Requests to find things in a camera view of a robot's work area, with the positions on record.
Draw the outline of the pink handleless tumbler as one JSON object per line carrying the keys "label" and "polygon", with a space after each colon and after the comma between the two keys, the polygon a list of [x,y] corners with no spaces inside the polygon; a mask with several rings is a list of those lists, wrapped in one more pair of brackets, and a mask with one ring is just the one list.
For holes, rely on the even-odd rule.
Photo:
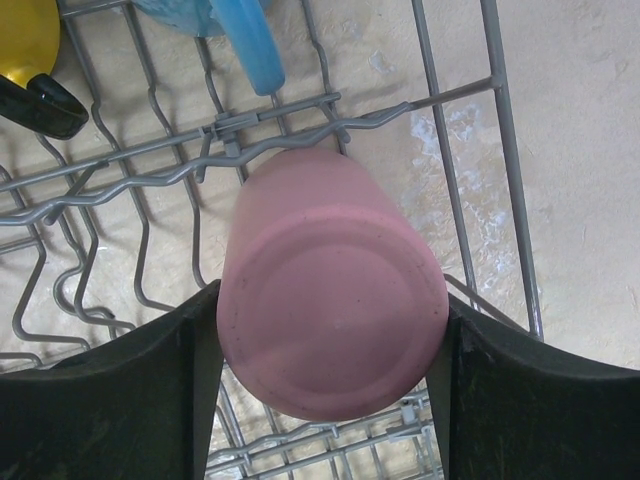
{"label": "pink handleless tumbler", "polygon": [[448,313],[434,254],[356,161],[286,150],[242,186],[217,326],[258,400],[311,421],[376,413],[425,376]]}

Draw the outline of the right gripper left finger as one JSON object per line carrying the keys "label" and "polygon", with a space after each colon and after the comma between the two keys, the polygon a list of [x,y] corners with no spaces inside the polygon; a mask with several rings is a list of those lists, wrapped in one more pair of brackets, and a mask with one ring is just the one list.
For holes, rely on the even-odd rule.
{"label": "right gripper left finger", "polygon": [[219,289],[49,369],[2,375],[2,478],[203,478],[223,366]]}

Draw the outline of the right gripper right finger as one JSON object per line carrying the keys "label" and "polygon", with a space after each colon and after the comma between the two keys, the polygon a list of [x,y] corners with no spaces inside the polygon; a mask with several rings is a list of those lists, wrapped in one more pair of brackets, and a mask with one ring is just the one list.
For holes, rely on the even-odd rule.
{"label": "right gripper right finger", "polygon": [[638,478],[638,371],[449,304],[427,373],[445,478]]}

